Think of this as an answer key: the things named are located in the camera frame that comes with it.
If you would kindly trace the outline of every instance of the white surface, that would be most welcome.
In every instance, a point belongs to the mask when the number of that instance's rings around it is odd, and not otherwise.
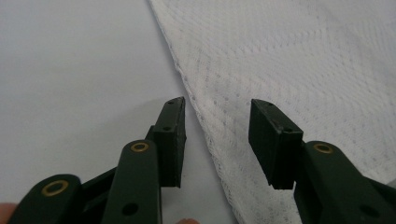
[[[373,179],[396,177],[394,0],[150,0],[241,223],[300,221],[248,144],[250,100],[304,140],[339,146]]]
[[[51,175],[85,182],[114,167],[180,95],[146,1],[1,1],[0,202]],[[163,222],[233,223],[190,103],[186,126],[182,189],[163,189]]]

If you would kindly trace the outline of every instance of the white towel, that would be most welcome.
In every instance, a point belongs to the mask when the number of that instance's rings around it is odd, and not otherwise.
[[[150,1],[240,223],[301,222],[248,144],[252,98],[364,175],[396,178],[394,0]]]

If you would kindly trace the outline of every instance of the clamp jaw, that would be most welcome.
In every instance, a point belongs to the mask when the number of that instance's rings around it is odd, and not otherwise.
[[[36,184],[8,223],[162,223],[161,187],[180,187],[185,100],[168,101],[146,139],[127,144],[113,168],[81,184],[54,175]]]
[[[396,223],[396,189],[367,178],[338,147],[305,143],[275,105],[252,100],[249,143],[274,189],[293,189],[303,223]]]

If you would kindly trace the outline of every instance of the fingertip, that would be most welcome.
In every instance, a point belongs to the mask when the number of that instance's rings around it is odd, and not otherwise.
[[[0,224],[7,224],[16,207],[15,203],[0,203]]]
[[[192,218],[183,218],[177,224],[199,224],[199,222]]]

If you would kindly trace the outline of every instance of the white table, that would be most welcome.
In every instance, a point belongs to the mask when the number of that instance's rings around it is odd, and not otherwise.
[[[0,2],[0,202],[51,175],[85,182],[144,138],[185,96],[145,0]],[[163,223],[235,223],[190,102],[181,189],[163,189]]]

